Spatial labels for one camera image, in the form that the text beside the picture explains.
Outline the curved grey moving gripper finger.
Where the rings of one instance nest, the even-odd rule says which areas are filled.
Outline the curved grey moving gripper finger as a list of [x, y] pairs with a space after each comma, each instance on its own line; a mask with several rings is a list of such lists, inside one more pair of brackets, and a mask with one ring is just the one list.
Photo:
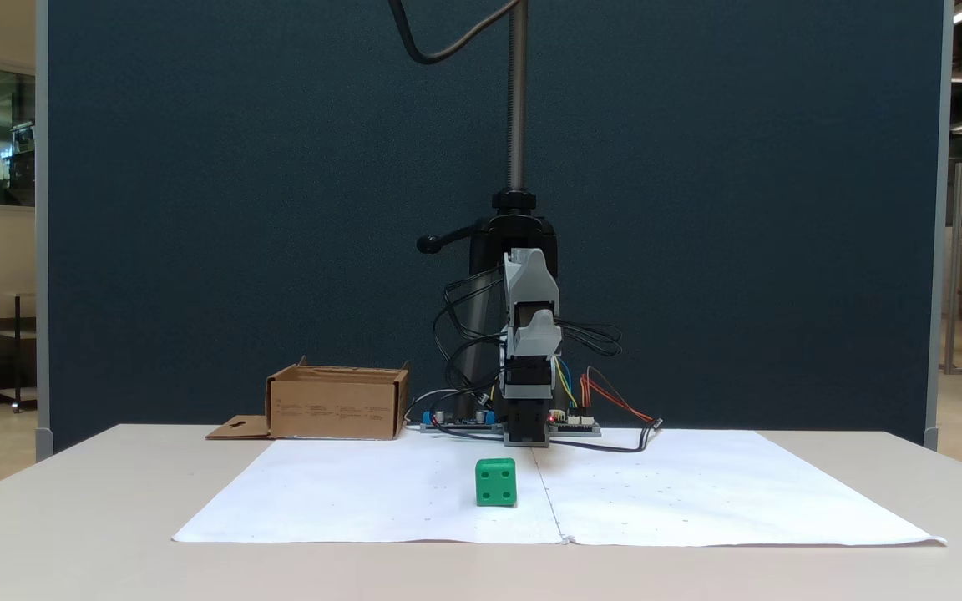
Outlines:
[[527, 353], [556, 353], [564, 335], [550, 309], [539, 309], [527, 324]]

